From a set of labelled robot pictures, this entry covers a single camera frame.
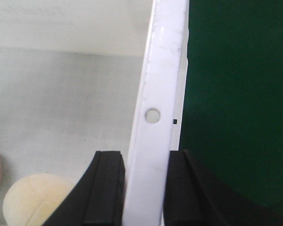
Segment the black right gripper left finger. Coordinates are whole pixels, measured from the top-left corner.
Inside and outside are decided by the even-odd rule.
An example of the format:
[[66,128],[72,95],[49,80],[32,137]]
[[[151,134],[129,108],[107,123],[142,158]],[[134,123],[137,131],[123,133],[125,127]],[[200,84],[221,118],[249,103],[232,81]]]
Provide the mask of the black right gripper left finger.
[[119,226],[125,165],[120,151],[97,151],[89,167],[45,226]]

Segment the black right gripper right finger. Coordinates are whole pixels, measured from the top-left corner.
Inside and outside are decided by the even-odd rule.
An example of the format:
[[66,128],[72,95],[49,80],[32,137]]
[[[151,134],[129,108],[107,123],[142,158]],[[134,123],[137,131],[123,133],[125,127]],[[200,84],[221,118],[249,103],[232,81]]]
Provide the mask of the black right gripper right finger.
[[170,151],[164,224],[283,226],[283,217],[235,192],[184,150]]

